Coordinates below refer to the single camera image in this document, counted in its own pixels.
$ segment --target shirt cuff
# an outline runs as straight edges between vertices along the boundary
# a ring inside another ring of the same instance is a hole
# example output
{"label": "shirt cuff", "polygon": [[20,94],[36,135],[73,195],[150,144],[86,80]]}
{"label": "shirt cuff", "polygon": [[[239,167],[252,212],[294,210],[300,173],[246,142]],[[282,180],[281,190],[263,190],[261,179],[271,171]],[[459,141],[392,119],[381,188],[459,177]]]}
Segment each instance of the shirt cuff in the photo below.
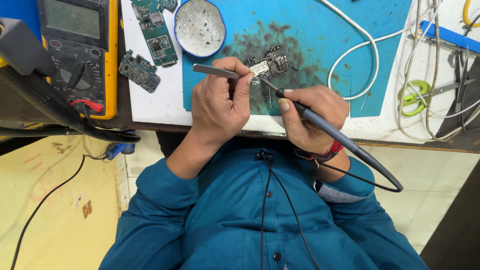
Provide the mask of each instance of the shirt cuff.
{"label": "shirt cuff", "polygon": [[[348,158],[350,159],[349,173],[375,182],[373,173],[367,165],[356,158]],[[331,183],[323,183],[317,194],[326,202],[349,203],[370,197],[374,189],[375,186],[369,183],[350,175],[344,175]]]}
{"label": "shirt cuff", "polygon": [[137,178],[137,188],[149,200],[170,209],[180,209],[197,202],[198,176],[183,179],[167,167],[165,159],[148,166]]}

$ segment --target white table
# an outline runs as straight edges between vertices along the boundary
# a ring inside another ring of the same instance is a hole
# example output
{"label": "white table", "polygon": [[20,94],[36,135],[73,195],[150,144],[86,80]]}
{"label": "white table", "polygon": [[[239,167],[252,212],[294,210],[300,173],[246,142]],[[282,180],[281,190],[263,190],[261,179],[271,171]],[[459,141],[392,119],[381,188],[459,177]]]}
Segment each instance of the white table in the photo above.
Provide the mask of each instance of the white table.
{"label": "white table", "polygon": [[[409,25],[415,21],[416,3],[417,2],[413,0],[405,25]],[[428,0],[428,3],[427,0],[422,0],[422,11],[424,11],[430,3],[431,0]],[[464,24],[460,22],[462,20],[463,4],[463,1],[444,0],[439,11],[440,26],[463,34],[465,30],[462,29],[462,26]],[[140,27],[138,26],[138,21],[133,14],[131,1],[121,0],[121,6],[126,48],[132,49],[134,55],[141,54],[145,59],[153,62]],[[479,13],[480,1],[473,1],[469,10],[470,19],[473,20],[475,14]],[[140,86],[130,81],[132,120],[145,123],[191,125],[192,114],[183,108],[182,54],[181,48],[176,42],[172,31],[174,15],[168,10],[164,10],[163,15],[170,36],[172,37],[175,51],[179,56],[179,61],[172,67],[159,67],[157,69],[156,73],[161,77],[162,81],[153,94],[148,93]],[[424,19],[432,19],[432,12]],[[413,41],[407,38],[408,34],[410,34],[409,31],[402,34],[380,116],[358,118],[348,117],[342,129],[342,132],[348,137],[388,142],[422,143],[403,135],[398,129],[396,123],[397,94],[403,86],[404,79],[402,73],[413,44]],[[480,31],[474,28],[474,30],[469,33],[469,37],[475,40],[480,40]],[[454,82],[454,69],[450,67],[447,62],[450,53],[451,50],[448,49],[441,49],[440,51],[440,70],[437,80],[438,86]],[[431,83],[435,65],[434,59],[435,47],[426,43],[421,43],[415,53],[415,60],[411,69],[410,79],[420,79]],[[432,101],[432,110],[439,114],[446,114],[454,99],[454,91],[438,95]],[[426,110],[414,117],[403,118],[402,123],[407,132],[417,137],[430,138],[425,127],[425,111]],[[442,122],[442,118],[435,116],[430,117],[430,127],[434,133],[439,130]],[[285,135],[285,129],[283,128],[280,116],[252,115],[243,128],[243,131],[262,131],[270,132],[274,135]]]}

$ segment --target circuit board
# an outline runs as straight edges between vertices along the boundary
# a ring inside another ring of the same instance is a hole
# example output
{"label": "circuit board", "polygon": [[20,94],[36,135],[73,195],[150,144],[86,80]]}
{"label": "circuit board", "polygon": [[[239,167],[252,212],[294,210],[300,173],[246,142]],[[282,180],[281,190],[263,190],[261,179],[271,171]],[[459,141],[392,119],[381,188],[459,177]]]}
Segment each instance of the circuit board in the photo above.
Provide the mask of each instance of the circuit board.
{"label": "circuit board", "polygon": [[[162,4],[170,2],[172,0],[162,0]],[[163,10],[163,5],[160,5],[158,0],[133,0],[132,2],[133,12],[139,20],[138,24],[153,62],[156,66],[170,67],[177,63],[178,57],[172,46],[165,19],[157,7],[162,7]]]}
{"label": "circuit board", "polygon": [[282,54],[277,56],[276,51],[280,49],[282,45],[271,47],[266,56],[257,60],[255,57],[249,57],[243,62],[250,70],[255,73],[255,77],[252,80],[253,85],[261,83],[261,79],[270,79],[283,72],[288,71],[287,56]]}
{"label": "circuit board", "polygon": [[133,51],[129,50],[123,56],[119,66],[120,74],[153,93],[160,83],[160,77],[155,74],[156,67],[152,66],[140,54],[137,54],[134,58],[132,53]]}
{"label": "circuit board", "polygon": [[159,0],[156,9],[158,9],[158,11],[160,12],[163,12],[163,9],[165,8],[170,10],[171,12],[174,12],[177,8],[177,5],[177,0]]}

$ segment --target blue silicone mat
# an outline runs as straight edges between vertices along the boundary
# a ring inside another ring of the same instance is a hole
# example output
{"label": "blue silicone mat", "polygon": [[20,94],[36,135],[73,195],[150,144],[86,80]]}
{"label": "blue silicone mat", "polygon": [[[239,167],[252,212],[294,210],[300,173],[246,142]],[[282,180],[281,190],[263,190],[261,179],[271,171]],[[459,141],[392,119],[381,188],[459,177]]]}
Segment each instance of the blue silicone mat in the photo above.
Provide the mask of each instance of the blue silicone mat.
{"label": "blue silicone mat", "polygon": [[[192,109],[192,88],[205,74],[192,71],[194,63],[210,65],[213,59],[235,56],[243,61],[257,59],[272,46],[282,45],[277,53],[287,55],[290,70],[270,81],[277,87],[305,88],[327,85],[327,77],[335,60],[349,48],[367,41],[355,29],[319,0],[215,0],[227,26],[222,49],[208,58],[184,54],[183,106]],[[367,30],[373,38],[383,37],[402,29],[411,0],[331,0],[332,4]],[[352,100],[351,116],[378,116],[392,70],[400,36],[377,42],[380,69],[368,94]],[[332,89],[343,97],[360,93],[370,83],[375,70],[371,45],[346,56],[332,76]],[[252,114],[280,115],[278,99],[268,86],[250,87]]]}

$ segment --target scissors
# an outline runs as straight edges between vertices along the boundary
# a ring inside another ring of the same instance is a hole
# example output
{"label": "scissors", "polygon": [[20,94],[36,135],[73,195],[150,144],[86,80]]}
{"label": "scissors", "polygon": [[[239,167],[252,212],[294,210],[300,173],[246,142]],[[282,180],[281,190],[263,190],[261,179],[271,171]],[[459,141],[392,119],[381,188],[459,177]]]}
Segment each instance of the scissors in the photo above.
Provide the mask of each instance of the scissors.
{"label": "scissors", "polygon": [[[475,81],[475,79],[467,80],[467,81],[465,81],[464,85],[467,85],[467,84],[469,84],[473,81]],[[430,98],[430,92],[432,91],[432,86],[429,83],[427,83],[425,81],[421,81],[421,80],[412,81],[411,83],[412,83],[413,86],[419,86],[420,87],[419,93],[421,94],[423,99],[426,102],[428,102],[428,99]],[[453,84],[450,84],[450,85],[447,85],[447,86],[436,88],[433,91],[433,96],[445,93],[445,92],[453,90],[453,89],[457,89],[459,86],[460,86],[460,82],[457,82],[457,83],[453,83]],[[398,100],[401,99],[400,95],[401,95],[401,92],[398,93]],[[412,112],[404,112],[403,111],[403,107],[408,106],[408,105],[412,105],[412,104],[415,104],[415,103],[419,103],[419,106],[414,111],[412,111]],[[417,115],[426,107],[425,104],[421,101],[421,99],[420,99],[420,97],[417,93],[403,97],[403,102],[400,103],[399,106],[402,106],[402,115],[406,116],[406,117]]]}

